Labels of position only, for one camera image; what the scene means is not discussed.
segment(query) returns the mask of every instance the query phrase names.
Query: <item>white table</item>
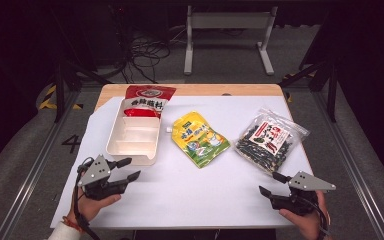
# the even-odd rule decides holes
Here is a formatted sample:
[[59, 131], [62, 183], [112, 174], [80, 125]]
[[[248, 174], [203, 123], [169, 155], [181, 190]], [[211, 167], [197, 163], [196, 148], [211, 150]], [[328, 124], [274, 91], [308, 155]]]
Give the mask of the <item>white table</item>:
[[[195, 87], [195, 90], [188, 91], [199, 93], [198, 89], [206, 85], [170, 86], [179, 88], [179, 92], [176, 92], [163, 111], [156, 163], [152, 166], [114, 169], [109, 180], [111, 182], [124, 179], [138, 170], [141, 170], [141, 175], [138, 180], [129, 184], [121, 201], [101, 210], [91, 221], [91, 227], [188, 229], [290, 226], [290, 222], [272, 209], [270, 201], [260, 194], [258, 188], [261, 185], [273, 194], [287, 196], [289, 188], [286, 184], [275, 181], [243, 159], [233, 147], [217, 156], [208, 166], [198, 169], [175, 145], [171, 133], [165, 131], [176, 119], [195, 110], [215, 131], [229, 141], [235, 141], [261, 107], [270, 108], [284, 117], [291, 118], [280, 88], [275, 85], [230, 85], [229, 91], [229, 86], [226, 85], [208, 85], [210, 89], [215, 89], [213, 92], [217, 95], [226, 90], [235, 94], [241, 87], [250, 92], [256, 91], [256, 88], [272, 92], [269, 91], [266, 96], [209, 96], [211, 91], [207, 88], [203, 91], [203, 95], [207, 96], [192, 97], [178, 95], [185, 95], [185, 87]], [[126, 87], [127, 85], [113, 86], [118, 91], [101, 95], [99, 108], [89, 119], [51, 227], [55, 227], [61, 217], [69, 211], [77, 166], [84, 159], [96, 158], [103, 154], [110, 161], [119, 160], [108, 155], [105, 148]], [[312, 174], [301, 144], [291, 152], [280, 168], [280, 173], [294, 176], [298, 170]]]

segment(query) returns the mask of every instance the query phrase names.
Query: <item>gray floor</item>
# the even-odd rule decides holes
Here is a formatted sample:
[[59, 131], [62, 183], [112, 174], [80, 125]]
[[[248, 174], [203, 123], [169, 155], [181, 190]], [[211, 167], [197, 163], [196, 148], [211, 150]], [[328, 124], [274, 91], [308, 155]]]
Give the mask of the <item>gray floor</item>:
[[[230, 36], [216, 31], [200, 32], [194, 35], [192, 75], [183, 74], [185, 44], [179, 42], [171, 46], [170, 56], [155, 67], [156, 80], [159, 83], [278, 83], [284, 75], [298, 71], [317, 30], [317, 26], [273, 30], [268, 53], [274, 76], [264, 73], [255, 46], [260, 33], [246, 30], [239, 36]], [[148, 76], [152, 76], [150, 70], [145, 71]], [[120, 76], [110, 80], [124, 81]], [[147, 82], [138, 72], [133, 72], [133, 80]], [[291, 94], [292, 101], [288, 104], [294, 121], [311, 131], [303, 145], [315, 175], [338, 187], [326, 195], [332, 233], [335, 239], [384, 239], [384, 168], [340, 89], [337, 123], [333, 124], [325, 113], [326, 89], [312, 93], [306, 83], [303, 79], [284, 91]], [[38, 96], [38, 106], [46, 91], [47, 88]], [[53, 123], [55, 110], [39, 110], [3, 150], [0, 239], [49, 236], [59, 194], [78, 150], [77, 147], [70, 153], [71, 146], [62, 143], [73, 135], [81, 140], [99, 91], [98, 84], [84, 82], [80, 93], [66, 94], [68, 102], [83, 104], [83, 109], [68, 111], [59, 124]], [[35, 172], [39, 178], [32, 176]], [[26, 199], [20, 200], [20, 190]], [[16, 203], [21, 203], [20, 208], [12, 208]], [[97, 233], [102, 239], [120, 239], [131, 237], [132, 231], [97, 230]], [[302, 239], [294, 228], [278, 229], [277, 238]]]

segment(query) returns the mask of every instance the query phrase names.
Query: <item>seaweed package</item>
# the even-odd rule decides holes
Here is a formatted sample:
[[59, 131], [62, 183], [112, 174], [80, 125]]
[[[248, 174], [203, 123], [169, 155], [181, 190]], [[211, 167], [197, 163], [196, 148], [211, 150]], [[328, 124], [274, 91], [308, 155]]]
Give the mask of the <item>seaweed package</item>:
[[230, 147], [229, 141], [214, 131], [196, 111], [174, 122], [171, 137], [198, 168], [205, 167]]
[[234, 148], [242, 157], [272, 175], [309, 134], [300, 125], [262, 108]]

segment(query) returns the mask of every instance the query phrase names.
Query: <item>tripod leg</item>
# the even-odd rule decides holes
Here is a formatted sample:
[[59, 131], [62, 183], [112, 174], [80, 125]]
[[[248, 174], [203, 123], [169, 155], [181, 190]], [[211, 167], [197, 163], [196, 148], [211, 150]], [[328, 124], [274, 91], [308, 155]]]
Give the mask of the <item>tripod leg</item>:
[[310, 83], [308, 84], [308, 87], [311, 91], [319, 92], [320, 90], [322, 90], [323, 86], [326, 84], [326, 82], [332, 75], [332, 66], [333, 63], [326, 62], [325, 65], [321, 66], [317, 70], [313, 79], [311, 79]]
[[70, 61], [66, 61], [66, 64], [67, 64], [68, 67], [70, 67], [70, 68], [72, 68], [72, 69], [74, 69], [74, 70], [76, 70], [78, 72], [83, 73], [84, 75], [90, 77], [91, 79], [93, 79], [93, 80], [95, 80], [95, 81], [97, 81], [97, 82], [99, 82], [101, 84], [105, 85], [105, 84], [111, 84], [112, 83], [112, 82], [108, 81], [107, 79], [105, 79], [105, 78], [103, 78], [103, 77], [101, 77], [99, 75], [96, 75], [95, 73], [93, 73], [91, 71], [88, 71], [88, 70], [86, 70], [86, 69], [80, 67], [79, 65], [74, 64], [74, 63], [72, 63]]
[[323, 67], [325, 65], [325, 62], [316, 63], [314, 65], [311, 65], [307, 67], [306, 69], [300, 71], [299, 73], [295, 74], [294, 76], [278, 83], [280, 87], [287, 87], [288, 85], [300, 80], [301, 78], [307, 76], [308, 74], [311, 74], [315, 71], [317, 71], [319, 68]]
[[329, 80], [329, 93], [327, 95], [327, 113], [330, 116], [332, 122], [336, 122], [335, 119], [335, 100], [336, 100], [336, 87], [337, 87], [337, 78], [336, 78], [336, 68], [332, 66], [332, 75]]
[[62, 64], [62, 66], [64, 82], [67, 84], [70, 91], [80, 91], [82, 83], [80, 82], [79, 77], [67, 63]]
[[57, 123], [64, 114], [64, 81], [60, 64], [55, 69], [55, 85], [57, 92], [57, 116], [55, 122]]

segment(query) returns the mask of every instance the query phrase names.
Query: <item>human hand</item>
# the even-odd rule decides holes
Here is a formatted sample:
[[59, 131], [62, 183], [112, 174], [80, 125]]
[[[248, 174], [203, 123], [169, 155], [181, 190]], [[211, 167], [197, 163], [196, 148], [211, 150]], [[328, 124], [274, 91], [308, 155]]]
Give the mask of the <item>human hand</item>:
[[[329, 219], [323, 192], [316, 191], [316, 194], [320, 210], [322, 210], [326, 218]], [[316, 210], [305, 216], [299, 216], [289, 210], [280, 209], [279, 214], [288, 219], [293, 224], [295, 224], [295, 226], [298, 227], [301, 235], [304, 236], [305, 239], [315, 240], [318, 238], [320, 231], [320, 216]]]
[[[75, 190], [73, 190], [73, 196], [71, 200], [71, 209], [67, 215], [67, 218], [72, 223], [77, 224], [76, 216], [74, 214], [74, 191]], [[86, 218], [88, 222], [94, 219], [102, 208], [107, 207], [121, 199], [120, 194], [115, 194], [99, 201], [93, 200], [84, 196], [83, 190], [81, 188], [78, 189], [77, 196], [79, 196], [79, 200], [77, 202], [79, 212]]]

